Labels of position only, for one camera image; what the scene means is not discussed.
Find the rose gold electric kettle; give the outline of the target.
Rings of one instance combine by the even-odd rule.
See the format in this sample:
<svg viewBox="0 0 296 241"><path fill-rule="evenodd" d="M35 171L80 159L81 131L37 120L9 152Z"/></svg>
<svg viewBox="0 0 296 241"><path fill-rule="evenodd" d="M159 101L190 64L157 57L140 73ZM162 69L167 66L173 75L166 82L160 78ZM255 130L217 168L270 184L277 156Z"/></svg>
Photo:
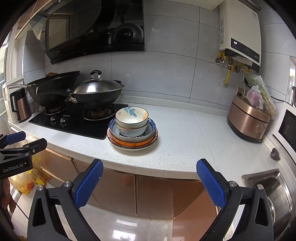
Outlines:
<svg viewBox="0 0 296 241"><path fill-rule="evenodd" d="M10 94L12 112L16 113L17 121L23 123L31 116L31 109L27 100L25 88L20 88Z"/></svg>

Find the small dark stone object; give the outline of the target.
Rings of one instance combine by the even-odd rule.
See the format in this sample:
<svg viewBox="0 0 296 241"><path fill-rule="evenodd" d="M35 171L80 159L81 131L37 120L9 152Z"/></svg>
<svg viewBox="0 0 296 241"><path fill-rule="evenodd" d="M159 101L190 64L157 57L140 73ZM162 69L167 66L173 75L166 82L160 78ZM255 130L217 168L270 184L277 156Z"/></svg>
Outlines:
<svg viewBox="0 0 296 241"><path fill-rule="evenodd" d="M270 153L270 157L274 160L274 161L279 161L280 160L280 154L278 152L278 150L276 148L273 148L271 150Z"/></svg>

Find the black gas stove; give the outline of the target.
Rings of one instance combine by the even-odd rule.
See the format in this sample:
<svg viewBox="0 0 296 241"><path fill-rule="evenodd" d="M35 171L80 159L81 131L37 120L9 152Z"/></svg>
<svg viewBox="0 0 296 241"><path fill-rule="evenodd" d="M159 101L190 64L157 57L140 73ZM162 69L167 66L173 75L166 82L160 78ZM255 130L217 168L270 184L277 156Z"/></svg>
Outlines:
<svg viewBox="0 0 296 241"><path fill-rule="evenodd" d="M103 140L106 138L109 122L115 118L116 112L127 106L127 104L113 104L109 108L110 116L102 120L86 120L81 108L68 104L64 111L54 115L46 115L43 111L30 119L29 123L60 132Z"/></svg>

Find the pale green floral bowl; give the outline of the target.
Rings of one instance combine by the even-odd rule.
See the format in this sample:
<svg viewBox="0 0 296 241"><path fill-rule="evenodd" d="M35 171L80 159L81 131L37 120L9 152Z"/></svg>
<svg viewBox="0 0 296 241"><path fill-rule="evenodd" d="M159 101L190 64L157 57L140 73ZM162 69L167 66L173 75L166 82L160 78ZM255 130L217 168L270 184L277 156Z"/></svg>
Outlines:
<svg viewBox="0 0 296 241"><path fill-rule="evenodd" d="M123 128L141 128L147 124L149 112L141 107L128 106L115 114L116 123Z"/></svg>

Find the stainless steel sink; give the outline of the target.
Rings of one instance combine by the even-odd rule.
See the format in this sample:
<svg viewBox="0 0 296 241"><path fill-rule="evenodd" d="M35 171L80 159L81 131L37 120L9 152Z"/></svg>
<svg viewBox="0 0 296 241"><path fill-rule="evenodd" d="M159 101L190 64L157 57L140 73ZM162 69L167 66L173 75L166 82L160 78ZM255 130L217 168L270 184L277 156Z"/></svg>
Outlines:
<svg viewBox="0 0 296 241"><path fill-rule="evenodd" d="M283 240L295 219L295 207L291 192L279 169L242 175L247 187L261 184L267 195L273 221L274 240Z"/></svg>

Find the copper cabinet doors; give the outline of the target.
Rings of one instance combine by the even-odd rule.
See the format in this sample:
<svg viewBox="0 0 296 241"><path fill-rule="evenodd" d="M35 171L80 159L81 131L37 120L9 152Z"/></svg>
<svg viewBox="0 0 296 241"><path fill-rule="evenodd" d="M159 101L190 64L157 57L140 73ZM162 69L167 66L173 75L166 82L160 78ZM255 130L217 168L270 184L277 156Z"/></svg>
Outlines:
<svg viewBox="0 0 296 241"><path fill-rule="evenodd" d="M196 174L201 148L159 137L150 146L125 150L109 140L72 136L34 156L38 170L54 185L73 180L94 159L104 173L90 198L92 205L150 219L214 218L217 209Z"/></svg>

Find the black wok with lid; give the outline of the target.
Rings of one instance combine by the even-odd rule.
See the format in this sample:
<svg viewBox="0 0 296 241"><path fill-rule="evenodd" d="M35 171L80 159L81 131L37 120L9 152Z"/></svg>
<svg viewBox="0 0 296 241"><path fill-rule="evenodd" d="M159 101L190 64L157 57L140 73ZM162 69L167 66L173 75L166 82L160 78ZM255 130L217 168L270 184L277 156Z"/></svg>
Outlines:
<svg viewBox="0 0 296 241"><path fill-rule="evenodd" d="M89 80L69 92L69 100L84 109L99 109L113 104L125 85L117 80L103 80L101 75L100 70L91 71Z"/></svg>

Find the plastic bag of vegetables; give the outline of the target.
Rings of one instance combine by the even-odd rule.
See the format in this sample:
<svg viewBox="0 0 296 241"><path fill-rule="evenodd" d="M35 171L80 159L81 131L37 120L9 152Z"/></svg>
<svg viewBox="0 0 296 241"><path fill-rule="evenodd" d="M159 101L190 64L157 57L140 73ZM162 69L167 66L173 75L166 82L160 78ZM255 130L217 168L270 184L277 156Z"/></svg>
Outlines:
<svg viewBox="0 0 296 241"><path fill-rule="evenodd" d="M261 75L247 75L246 81L250 90L246 94L246 99L251 106L265 111L272 120L277 116L276 107L271 99L266 84Z"/></svg>

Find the yellow gas valve pipes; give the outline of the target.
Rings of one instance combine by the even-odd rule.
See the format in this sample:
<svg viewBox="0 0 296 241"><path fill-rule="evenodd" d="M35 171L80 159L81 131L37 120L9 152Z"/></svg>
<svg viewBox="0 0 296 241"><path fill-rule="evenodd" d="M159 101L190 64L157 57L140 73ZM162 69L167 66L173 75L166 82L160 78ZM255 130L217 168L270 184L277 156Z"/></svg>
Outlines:
<svg viewBox="0 0 296 241"><path fill-rule="evenodd" d="M217 65L222 65L227 62L227 74L225 80L222 82L222 86L226 88L228 86L228 82L231 76L231 73L236 72L236 73L241 73L243 75L243 83L244 83L244 76L245 73L249 73L250 69L247 68L244 64L242 63L237 63L237 65L234 64L234 60L230 57L226 57L223 51L219 51L218 57L215 59L215 63Z"/></svg>

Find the orange plate black leaves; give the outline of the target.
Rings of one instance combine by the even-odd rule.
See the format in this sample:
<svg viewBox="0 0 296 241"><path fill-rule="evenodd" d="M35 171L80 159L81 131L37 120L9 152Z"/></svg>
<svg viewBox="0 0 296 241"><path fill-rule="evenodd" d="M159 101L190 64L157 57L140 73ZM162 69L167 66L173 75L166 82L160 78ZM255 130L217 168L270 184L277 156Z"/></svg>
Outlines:
<svg viewBox="0 0 296 241"><path fill-rule="evenodd" d="M108 128L107 130L107 137L114 143L122 145L122 146L126 146L126 147L143 147L144 145L147 144L151 144L153 141L155 141L158 138L158 130L156 129L153 136L151 138L149 138L146 141L142 141L142 142L135 142L135 143L129 143L129 142L124 142L121 140L118 140L117 138L115 138L112 134L110 129Z"/></svg>

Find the blue patterned white bowl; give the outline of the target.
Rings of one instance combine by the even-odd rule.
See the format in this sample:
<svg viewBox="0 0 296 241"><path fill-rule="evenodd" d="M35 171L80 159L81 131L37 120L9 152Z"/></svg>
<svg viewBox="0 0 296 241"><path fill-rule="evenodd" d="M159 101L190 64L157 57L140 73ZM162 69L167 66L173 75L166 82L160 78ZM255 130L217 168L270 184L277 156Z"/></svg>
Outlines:
<svg viewBox="0 0 296 241"><path fill-rule="evenodd" d="M150 118L148 118L147 124L141 128L135 128L135 129L122 128L116 123L115 118L109 122L108 127L113 137L115 137L120 141L128 142L128 143L140 143L140 142L147 141L150 138L152 138L156 133L156 124Z"/></svg>

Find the cream bowl brown rim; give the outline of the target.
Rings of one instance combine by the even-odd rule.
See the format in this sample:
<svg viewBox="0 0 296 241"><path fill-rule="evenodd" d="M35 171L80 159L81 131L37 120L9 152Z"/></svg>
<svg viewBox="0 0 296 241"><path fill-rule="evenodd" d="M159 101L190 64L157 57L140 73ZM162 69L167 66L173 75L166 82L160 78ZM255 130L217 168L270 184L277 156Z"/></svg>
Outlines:
<svg viewBox="0 0 296 241"><path fill-rule="evenodd" d="M133 138L133 137L138 137L138 136L142 135L145 132L147 125L148 124L146 124L145 126L140 127L140 128L123 128L122 126L119 126L118 124L116 124L115 126L117 127L117 129L119 130L119 132L123 136Z"/></svg>

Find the black range hood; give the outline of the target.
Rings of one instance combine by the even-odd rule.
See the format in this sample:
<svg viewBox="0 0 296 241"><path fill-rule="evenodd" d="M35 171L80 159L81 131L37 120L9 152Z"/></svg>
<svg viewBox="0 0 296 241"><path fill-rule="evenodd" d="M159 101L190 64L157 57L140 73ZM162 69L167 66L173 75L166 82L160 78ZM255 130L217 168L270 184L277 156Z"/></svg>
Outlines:
<svg viewBox="0 0 296 241"><path fill-rule="evenodd" d="M30 20L51 64L82 56L144 51L142 1L50 1Z"/></svg>

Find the white microwave oven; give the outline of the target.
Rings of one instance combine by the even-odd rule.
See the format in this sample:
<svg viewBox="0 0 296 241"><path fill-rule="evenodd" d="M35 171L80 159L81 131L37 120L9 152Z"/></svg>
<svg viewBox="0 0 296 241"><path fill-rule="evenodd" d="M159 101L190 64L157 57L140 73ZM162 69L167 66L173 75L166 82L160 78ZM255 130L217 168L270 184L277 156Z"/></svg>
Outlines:
<svg viewBox="0 0 296 241"><path fill-rule="evenodd" d="M284 102L273 136L281 143L284 149L295 162L296 157L296 116L295 108Z"/></svg>

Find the white gas water heater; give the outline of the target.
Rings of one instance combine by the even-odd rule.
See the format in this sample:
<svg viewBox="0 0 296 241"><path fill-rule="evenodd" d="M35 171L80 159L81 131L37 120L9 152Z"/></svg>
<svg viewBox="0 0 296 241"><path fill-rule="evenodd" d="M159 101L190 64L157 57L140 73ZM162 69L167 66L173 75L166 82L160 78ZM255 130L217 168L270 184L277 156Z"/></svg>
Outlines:
<svg viewBox="0 0 296 241"><path fill-rule="evenodd" d="M219 50L224 52L224 56L259 72L261 32L258 14L237 0L219 4L219 14Z"/></svg>

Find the yellow plastic bag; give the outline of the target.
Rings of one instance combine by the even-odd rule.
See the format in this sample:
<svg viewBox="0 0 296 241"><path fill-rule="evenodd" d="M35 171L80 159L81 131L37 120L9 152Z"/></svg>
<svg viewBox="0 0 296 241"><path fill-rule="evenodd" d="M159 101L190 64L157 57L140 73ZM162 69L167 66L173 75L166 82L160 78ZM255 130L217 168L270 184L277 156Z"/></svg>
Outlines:
<svg viewBox="0 0 296 241"><path fill-rule="evenodd" d="M34 187L47 185L52 177L44 170L48 167L45 158L41 154L32 157L33 169L17 174L9 178L13 185L22 194L28 195Z"/></svg>

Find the dark wok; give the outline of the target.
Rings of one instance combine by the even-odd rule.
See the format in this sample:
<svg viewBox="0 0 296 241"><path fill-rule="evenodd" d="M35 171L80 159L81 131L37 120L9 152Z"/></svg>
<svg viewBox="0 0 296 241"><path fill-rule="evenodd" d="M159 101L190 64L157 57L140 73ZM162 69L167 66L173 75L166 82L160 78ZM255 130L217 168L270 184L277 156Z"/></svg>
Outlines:
<svg viewBox="0 0 296 241"><path fill-rule="evenodd" d="M54 74L28 84L11 85L8 89L25 88L38 105L57 108L68 97L79 75L80 71Z"/></svg>

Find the rose gold rice cooker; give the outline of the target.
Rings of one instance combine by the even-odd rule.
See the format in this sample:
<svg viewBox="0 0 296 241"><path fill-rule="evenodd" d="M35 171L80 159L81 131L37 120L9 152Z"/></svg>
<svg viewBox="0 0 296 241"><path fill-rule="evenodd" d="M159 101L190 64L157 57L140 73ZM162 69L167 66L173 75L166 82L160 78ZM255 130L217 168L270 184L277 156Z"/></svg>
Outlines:
<svg viewBox="0 0 296 241"><path fill-rule="evenodd" d="M260 142L270 121L270 116L263 110L251 106L247 99L235 95L232 99L227 122L241 138Z"/></svg>

